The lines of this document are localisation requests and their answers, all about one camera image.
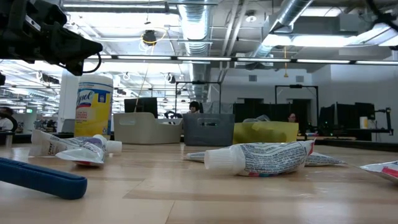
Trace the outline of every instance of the crumpled toothpaste tube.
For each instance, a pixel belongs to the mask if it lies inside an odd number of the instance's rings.
[[[314,140],[290,143],[236,144],[205,152],[208,170],[233,175],[268,177],[294,172],[304,167],[313,151]]]
[[[118,153],[122,142],[107,141],[100,134],[90,137],[60,139],[52,134],[35,130],[32,133],[33,147],[30,156],[56,156],[86,166],[104,164],[106,153]]]
[[[369,164],[360,168],[398,184],[398,161]]]
[[[183,159],[189,161],[204,162],[205,152],[188,153],[183,157]],[[317,152],[312,152],[312,154],[309,155],[305,160],[305,166],[330,166],[343,163],[345,162]]]

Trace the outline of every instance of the person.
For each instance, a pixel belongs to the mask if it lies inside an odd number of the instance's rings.
[[[295,123],[296,122],[296,114],[295,113],[291,113],[289,115],[289,117],[287,117],[287,121],[290,123]]]
[[[7,114],[9,116],[12,116],[14,114],[14,111],[11,108],[6,107],[6,106],[0,108],[0,112]],[[13,127],[14,127],[14,125],[12,124],[10,119],[5,118],[5,117],[0,117],[0,129],[2,131],[12,130]]]
[[[189,104],[189,113],[200,113],[200,104],[197,101],[192,101]]]

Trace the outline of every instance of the disinfecting wipes canister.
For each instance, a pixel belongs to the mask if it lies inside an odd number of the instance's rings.
[[[113,80],[101,75],[83,75],[76,101],[75,137],[102,134],[110,137]]]

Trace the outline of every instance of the table surface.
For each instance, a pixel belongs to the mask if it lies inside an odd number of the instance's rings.
[[[0,156],[84,175],[86,195],[62,200],[0,182],[1,224],[398,223],[398,186],[356,167],[398,159],[393,152],[315,146],[349,165],[239,177],[181,159],[210,147],[124,145],[100,169],[28,157],[29,148],[0,148]]]

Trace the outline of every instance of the gray plastic bin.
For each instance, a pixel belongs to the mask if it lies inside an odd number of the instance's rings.
[[[233,114],[183,114],[187,146],[230,146],[234,136]]]

